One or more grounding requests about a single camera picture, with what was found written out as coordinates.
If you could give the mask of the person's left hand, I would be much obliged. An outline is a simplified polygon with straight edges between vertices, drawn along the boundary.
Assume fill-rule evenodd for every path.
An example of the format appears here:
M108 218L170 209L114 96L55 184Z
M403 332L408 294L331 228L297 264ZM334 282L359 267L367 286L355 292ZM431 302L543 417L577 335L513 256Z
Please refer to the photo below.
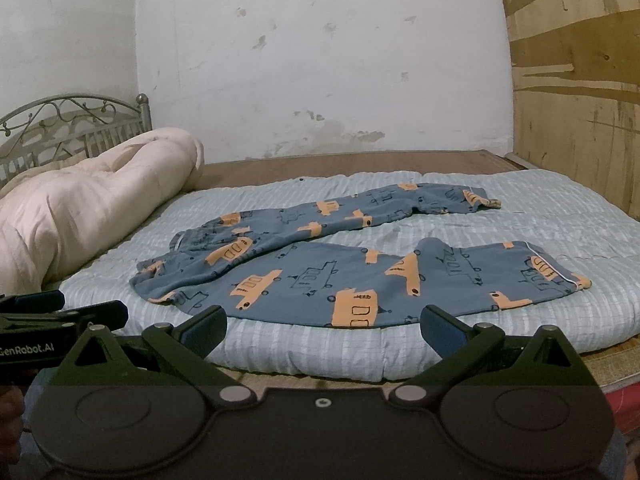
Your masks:
M17 386L2 387L0 398L0 457L2 463L15 463L20 458L24 411L22 390Z

